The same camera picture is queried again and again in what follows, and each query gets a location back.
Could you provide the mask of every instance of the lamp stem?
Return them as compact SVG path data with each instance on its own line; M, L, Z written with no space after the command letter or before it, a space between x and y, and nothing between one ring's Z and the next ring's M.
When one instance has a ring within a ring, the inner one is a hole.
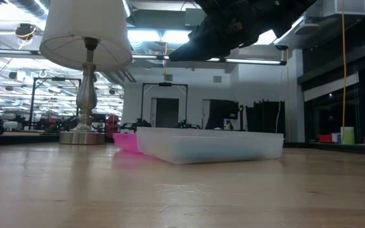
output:
M87 62L88 63L94 62L94 50L87 50Z
M93 132L95 130L91 127L93 122L91 115L93 114L92 110L97 104L97 96L94 87L94 72L96 65L87 62L82 64L82 67L84 69L84 77L77 93L76 100L77 106L80 108L80 116L78 117L79 123L72 131Z

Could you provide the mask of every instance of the white wall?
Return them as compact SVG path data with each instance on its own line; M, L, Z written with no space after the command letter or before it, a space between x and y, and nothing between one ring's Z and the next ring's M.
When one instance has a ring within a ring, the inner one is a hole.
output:
M141 113L142 83L126 84L124 98L124 113L122 122L135 122ZM179 99L179 120L185 118L185 94L177 87L158 87L154 85L144 94L143 118L150 121L150 104L152 98L177 98ZM188 89L188 122L202 124L202 100L203 99L231 99L228 87L204 87L189 84Z
M302 74L302 55L293 56L288 66L268 65L237 65L230 74L223 70L190 70L168 69L167 73L173 74L173 83L189 84L188 92L188 121L191 124L202 124L203 99L228 99L239 101L241 105L252 107L254 102L262 100L286 101L288 118L291 126L287 127L292 136L291 141L302 141L304 116L302 123L297 123L302 106L298 107L300 87L297 77ZM163 82L163 69L131 69L138 83L125 85L123 122L135 122L140 117L141 109L141 83ZM214 84L213 76L220 75L223 83ZM152 98L178 98L180 99L179 119L185 115L185 95L176 87L153 86L144 96L143 118L150 121L150 104Z
M152 68L145 70L142 68L132 68L131 73L138 81L134 84L125 85L124 112L122 122L135 122L141 113L141 91L142 82L159 83L163 82L164 69ZM203 99L232 99L229 89L230 74L224 70L216 69L167 69L168 74L173 75L172 83L188 84L188 122L191 124L202 124L202 100ZM214 76L222 76L222 83L213 83ZM150 90L150 85L145 86L143 118L150 121L150 105L152 98L177 98L179 99L179 120L185 119L185 93L177 87L158 87L154 85Z

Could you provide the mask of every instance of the silver lamp base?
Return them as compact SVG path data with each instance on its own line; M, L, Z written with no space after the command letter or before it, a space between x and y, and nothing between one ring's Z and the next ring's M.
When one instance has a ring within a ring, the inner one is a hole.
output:
M100 145L105 144L105 134L98 132L60 132L60 144Z

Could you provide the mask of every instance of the pole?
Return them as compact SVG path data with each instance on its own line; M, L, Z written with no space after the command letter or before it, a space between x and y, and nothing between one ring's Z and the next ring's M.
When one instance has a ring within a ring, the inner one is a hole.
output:
M243 105L239 106L239 115L240 115L240 131L243 131L243 109L245 107Z
M32 88L32 101L30 102L30 114L29 114L29 130L32 127L33 122L33 107L35 103L35 93L36 93L36 82L39 78L33 78L33 88Z
M144 98L144 87L145 87L146 83L143 83L142 85L142 103L141 103L141 107L140 107L140 119L143 120L143 98Z
M188 112L188 85L185 85L185 122L187 122L187 112Z
M80 87L81 87L81 79L77 79L78 81L79 81L79 89L80 89ZM76 117L78 117L79 116L79 113L80 113L80 109L79 109L79 107L77 106L77 111L76 111L76 113L75 113L75 116Z

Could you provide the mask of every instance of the white lampshade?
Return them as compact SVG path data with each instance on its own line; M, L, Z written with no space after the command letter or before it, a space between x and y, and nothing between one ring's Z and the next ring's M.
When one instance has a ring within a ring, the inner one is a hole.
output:
M118 70L132 62L122 0L52 0L40 51L61 66L82 70L84 37L99 40L97 71Z

